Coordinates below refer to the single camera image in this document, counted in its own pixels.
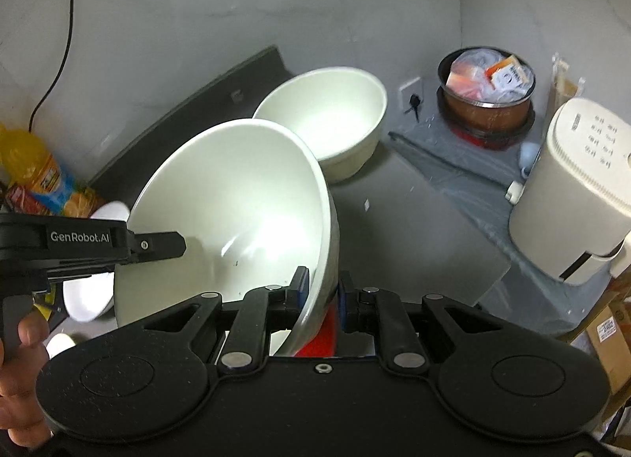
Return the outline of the left hand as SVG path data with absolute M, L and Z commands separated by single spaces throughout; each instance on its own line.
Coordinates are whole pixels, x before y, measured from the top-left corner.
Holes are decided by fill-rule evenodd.
M 38 309 L 21 319 L 18 335 L 21 345 L 7 362 L 1 348 L 1 429 L 21 448 L 37 448 L 51 437 L 35 394 L 37 376 L 48 362 L 49 335 Z

